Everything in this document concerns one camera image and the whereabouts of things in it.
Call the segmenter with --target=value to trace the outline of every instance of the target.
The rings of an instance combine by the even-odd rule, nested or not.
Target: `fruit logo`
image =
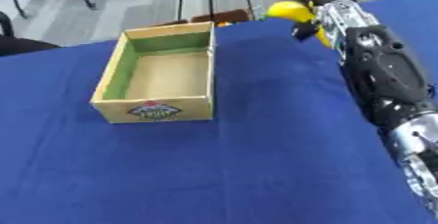
[[[171,106],[161,104],[159,102],[148,101],[143,106],[134,108],[128,113],[137,115],[141,119],[154,119],[160,120],[169,116],[175,115],[181,110],[173,108]]]

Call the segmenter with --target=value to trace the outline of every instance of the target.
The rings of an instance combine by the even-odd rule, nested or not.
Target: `gray floor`
[[[145,27],[176,19],[178,0],[92,0],[90,11],[82,0],[20,0],[31,15],[18,16],[11,0],[0,0],[0,9],[14,19],[20,37],[44,40],[63,46],[113,39],[128,28]],[[216,11],[244,8],[244,0],[215,0]],[[279,0],[252,0],[257,15]],[[206,0],[185,0],[185,18],[207,13]]]

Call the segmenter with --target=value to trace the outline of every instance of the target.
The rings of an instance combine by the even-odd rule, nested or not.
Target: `blue cloth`
[[[364,6],[437,82],[433,4]],[[435,223],[353,103],[336,53],[290,28],[217,30],[211,121],[106,123],[88,101],[113,41],[0,59],[0,223]]]

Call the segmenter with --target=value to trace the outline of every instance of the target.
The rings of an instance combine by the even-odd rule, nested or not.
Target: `black chair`
[[[16,38],[11,19],[3,12],[0,12],[0,25],[3,31],[0,34],[0,57],[59,48],[43,41]]]

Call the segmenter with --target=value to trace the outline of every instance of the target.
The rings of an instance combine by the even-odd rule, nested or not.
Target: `open cardboard box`
[[[204,22],[124,31],[91,104],[113,123],[210,119],[213,28]]]

